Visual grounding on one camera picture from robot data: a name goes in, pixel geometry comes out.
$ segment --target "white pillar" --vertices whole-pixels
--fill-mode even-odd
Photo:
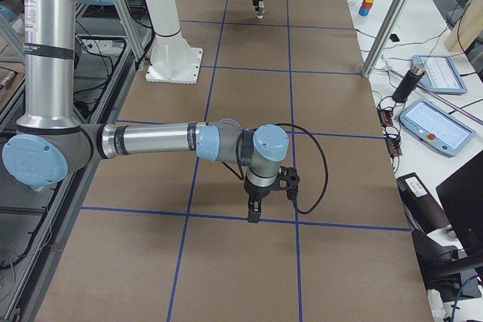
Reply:
[[[203,50],[191,48],[181,34],[174,0],[146,0],[156,32],[146,80],[196,83]]]

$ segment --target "white label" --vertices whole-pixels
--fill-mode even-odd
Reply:
[[[37,32],[37,0],[25,0],[25,31]]]
[[[409,189],[411,189],[411,191],[416,195],[416,198],[428,194],[415,176],[406,179],[406,183],[408,184]]]

